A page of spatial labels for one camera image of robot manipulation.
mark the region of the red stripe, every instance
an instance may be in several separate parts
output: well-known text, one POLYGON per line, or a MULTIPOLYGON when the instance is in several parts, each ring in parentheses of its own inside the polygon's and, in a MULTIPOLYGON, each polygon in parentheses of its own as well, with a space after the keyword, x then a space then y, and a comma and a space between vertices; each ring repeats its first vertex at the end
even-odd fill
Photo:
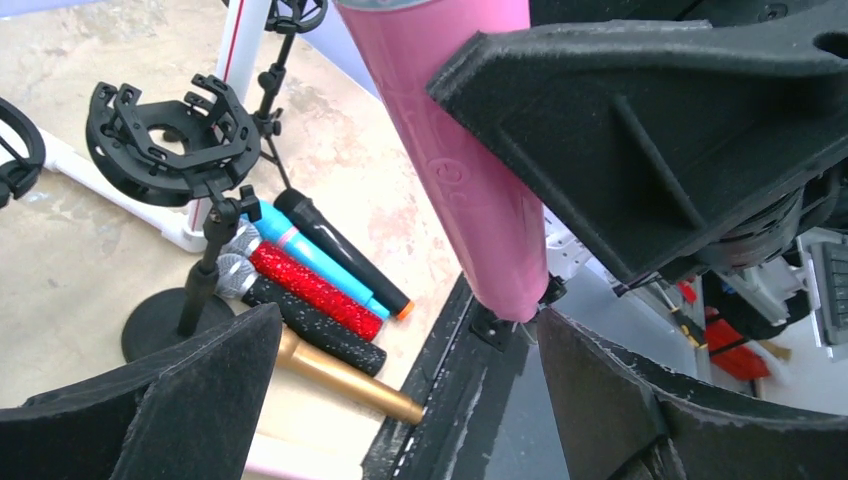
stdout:
MULTIPOLYGON (((236 24, 233 26, 233 36, 230 38, 230 51, 227 53, 227 63, 224 65, 224 83, 230 79, 230 65, 233 63, 233 52, 236 50, 236 38, 238 37, 238 28, 241 25, 241 13, 244 10, 244 0, 239 0, 239 11, 236 12, 236 24)), ((194 218, 191 219, 191 229, 197 230, 197 220, 200 216, 200 209, 194 211, 194 218)))

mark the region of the black microphone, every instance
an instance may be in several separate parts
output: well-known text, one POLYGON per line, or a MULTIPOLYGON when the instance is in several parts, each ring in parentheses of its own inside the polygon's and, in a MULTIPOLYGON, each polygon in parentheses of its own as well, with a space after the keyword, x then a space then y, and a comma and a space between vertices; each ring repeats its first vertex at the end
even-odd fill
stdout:
POLYGON ((218 295, 239 299, 251 307, 276 303, 283 322, 301 339, 367 375, 377 375, 386 363, 385 350, 359 338, 268 277, 260 275, 241 255, 225 253, 218 257, 218 271, 218 295))
POLYGON ((312 199, 293 188, 287 188, 274 200, 274 208, 283 212, 306 238, 371 289, 374 298, 392 316, 403 320, 415 307, 409 297, 324 218, 312 199))

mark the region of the round black base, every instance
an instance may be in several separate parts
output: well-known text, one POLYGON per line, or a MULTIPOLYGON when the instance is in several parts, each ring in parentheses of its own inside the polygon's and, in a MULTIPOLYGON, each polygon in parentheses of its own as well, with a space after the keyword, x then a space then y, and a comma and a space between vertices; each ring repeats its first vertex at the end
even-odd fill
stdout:
MULTIPOLYGON (((133 310, 121 334, 121 349, 127 363, 171 347, 189 337, 177 333, 186 294, 184 288, 159 292, 133 310)), ((235 317, 227 303, 213 296, 206 303, 195 335, 235 317)))

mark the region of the marble surface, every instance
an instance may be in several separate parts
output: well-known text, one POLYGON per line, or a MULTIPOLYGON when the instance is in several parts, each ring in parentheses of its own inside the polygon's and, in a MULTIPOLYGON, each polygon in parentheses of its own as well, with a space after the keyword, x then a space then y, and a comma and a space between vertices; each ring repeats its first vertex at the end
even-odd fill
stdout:
MULTIPOLYGON (((83 128, 96 83, 133 84, 142 102, 182 98, 193 74, 214 72, 225 16, 216 0, 115 0, 0 20, 0 96, 87 157, 83 128)), ((266 34, 256 73, 280 42, 266 34)), ((458 264, 382 105, 305 42, 287 66, 276 145, 292 182, 417 303, 376 339, 388 352, 378 378, 399 387, 458 264)), ((251 87, 248 109, 260 96, 251 87)), ((265 199, 282 187, 267 162, 248 182, 265 199)), ((197 259, 49 172, 0 211, 0 238, 0 407, 122 365, 127 315, 149 295, 181 286, 197 259)), ((381 421, 277 371, 258 431, 358 463, 381 421)))

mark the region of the pink microphone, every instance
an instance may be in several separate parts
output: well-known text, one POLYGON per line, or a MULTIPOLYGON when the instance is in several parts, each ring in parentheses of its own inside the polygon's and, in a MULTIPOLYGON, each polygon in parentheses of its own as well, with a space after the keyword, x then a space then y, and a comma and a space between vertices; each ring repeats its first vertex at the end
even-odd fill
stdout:
POLYGON ((542 204, 425 86, 477 31, 530 27, 528 0, 335 0, 477 299, 526 322, 548 284, 542 204))

